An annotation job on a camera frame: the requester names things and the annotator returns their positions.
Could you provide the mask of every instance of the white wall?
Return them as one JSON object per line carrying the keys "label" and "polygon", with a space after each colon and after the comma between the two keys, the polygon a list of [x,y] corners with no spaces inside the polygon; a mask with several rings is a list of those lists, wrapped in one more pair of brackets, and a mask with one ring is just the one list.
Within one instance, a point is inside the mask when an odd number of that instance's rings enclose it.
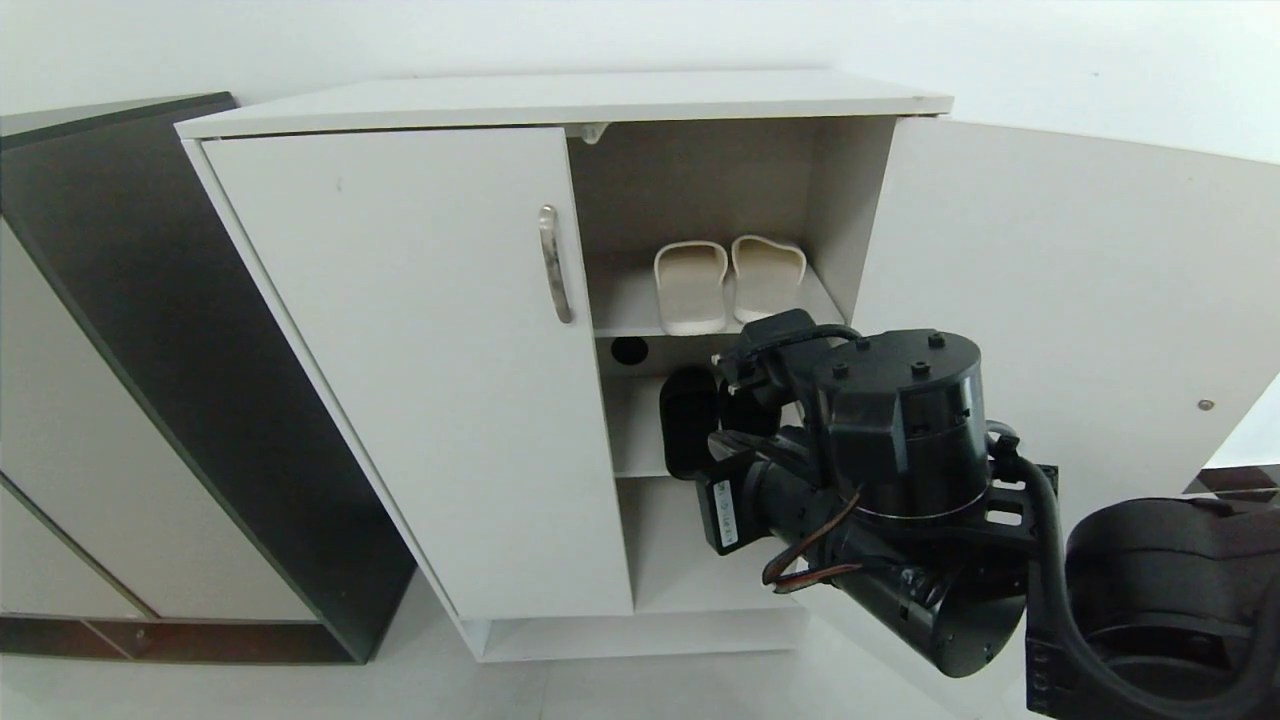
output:
{"label": "white wall", "polygon": [[[1280,161],[1275,3],[0,0],[0,111],[378,77],[841,65],[960,119]],[[1280,359],[1276,359],[1280,369]],[[1280,384],[1216,465],[1280,462]]]}

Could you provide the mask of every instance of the hole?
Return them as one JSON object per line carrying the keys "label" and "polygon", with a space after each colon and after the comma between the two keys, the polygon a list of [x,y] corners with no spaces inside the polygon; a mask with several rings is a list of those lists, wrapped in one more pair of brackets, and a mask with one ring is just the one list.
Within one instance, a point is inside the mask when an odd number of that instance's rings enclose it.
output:
{"label": "hole", "polygon": [[620,337],[609,345],[609,354],[623,365],[639,365],[649,356],[649,343],[643,337]]}
{"label": "hole", "polygon": [[1005,510],[988,510],[987,521],[995,523],[997,525],[1009,525],[1016,528],[1023,524],[1023,516],[1018,512],[1009,512]]}

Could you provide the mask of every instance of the floor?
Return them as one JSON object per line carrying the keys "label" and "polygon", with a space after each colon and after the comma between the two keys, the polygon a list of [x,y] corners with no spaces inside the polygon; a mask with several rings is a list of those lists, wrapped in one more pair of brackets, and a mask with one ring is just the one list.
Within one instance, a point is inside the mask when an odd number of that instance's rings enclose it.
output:
{"label": "floor", "polygon": [[[1015,688],[989,720],[1034,717]],[[364,667],[212,667],[5,657],[4,720],[947,720],[813,620],[797,652],[477,665],[421,577]]]}

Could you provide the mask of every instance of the white slipper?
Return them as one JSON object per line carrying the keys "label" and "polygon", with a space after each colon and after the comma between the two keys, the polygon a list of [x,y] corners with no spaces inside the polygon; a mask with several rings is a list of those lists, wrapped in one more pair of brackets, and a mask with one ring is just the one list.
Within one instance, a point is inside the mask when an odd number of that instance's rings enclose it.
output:
{"label": "white slipper", "polygon": [[758,234],[733,241],[733,274],[737,291],[733,316],[744,323],[800,306],[800,281],[808,260],[790,242]]}
{"label": "white slipper", "polygon": [[672,242],[653,259],[658,316],[668,334],[708,334],[724,329],[724,275],[728,254],[714,242]]}

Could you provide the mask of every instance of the cabinet top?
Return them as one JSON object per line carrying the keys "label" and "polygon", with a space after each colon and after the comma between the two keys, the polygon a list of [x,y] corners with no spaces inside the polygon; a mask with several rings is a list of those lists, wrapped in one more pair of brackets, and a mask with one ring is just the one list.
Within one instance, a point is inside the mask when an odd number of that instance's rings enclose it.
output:
{"label": "cabinet top", "polygon": [[385,79],[178,123],[182,137],[635,120],[932,115],[951,96],[840,70]]}

